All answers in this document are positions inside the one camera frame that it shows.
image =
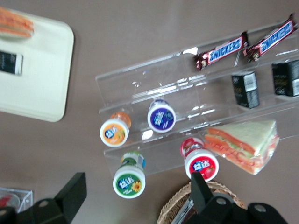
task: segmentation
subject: acrylic display stand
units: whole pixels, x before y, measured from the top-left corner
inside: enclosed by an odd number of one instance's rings
[[[250,44],[256,44],[278,26],[249,31]],[[123,154],[133,150],[144,156],[146,175],[183,166],[179,153],[183,140],[201,135],[205,127],[216,124],[267,118],[277,121],[281,140],[299,134],[299,120],[294,117],[299,112],[299,97],[275,95],[271,69],[274,62],[299,59],[298,31],[269,50],[257,63],[248,63],[240,51],[202,71],[196,69],[195,54],[209,51],[238,35],[96,77],[105,105],[100,109],[102,123],[117,111],[126,112],[132,119],[127,142],[119,148],[104,150],[112,175],[120,166]],[[252,70],[256,74],[260,105],[249,109],[236,103],[231,75]],[[167,133],[155,133],[147,123],[150,103],[157,98],[168,101],[177,115],[174,128]]]

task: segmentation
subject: black box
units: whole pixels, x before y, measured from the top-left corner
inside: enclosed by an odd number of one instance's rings
[[[299,60],[273,63],[273,82],[276,95],[299,95]]]
[[[250,109],[260,105],[254,71],[234,73],[232,81],[237,104]]]

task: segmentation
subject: white plate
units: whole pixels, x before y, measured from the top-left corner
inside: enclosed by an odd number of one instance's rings
[[[23,55],[22,75],[0,71],[0,111],[59,121],[65,110],[74,34],[63,22],[16,13],[33,21],[34,34],[29,39],[0,38],[1,51]]]

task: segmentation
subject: sunflower logo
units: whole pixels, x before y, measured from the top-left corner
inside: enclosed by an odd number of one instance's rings
[[[141,182],[139,180],[133,183],[132,190],[135,191],[136,193],[141,190]]]

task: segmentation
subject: gray table surface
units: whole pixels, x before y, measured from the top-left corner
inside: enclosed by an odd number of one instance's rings
[[[297,0],[0,0],[0,5],[63,21],[74,32],[64,118],[50,123],[0,112],[0,186],[33,190],[36,202],[54,196],[76,172],[86,172],[88,195],[74,224],[156,223],[162,206],[188,183],[181,167],[148,176],[146,190],[137,199],[114,193],[98,135],[103,106],[98,74],[299,12]],[[246,204],[269,203],[296,224],[298,144],[298,137],[281,141],[258,175],[220,160],[215,180]]]

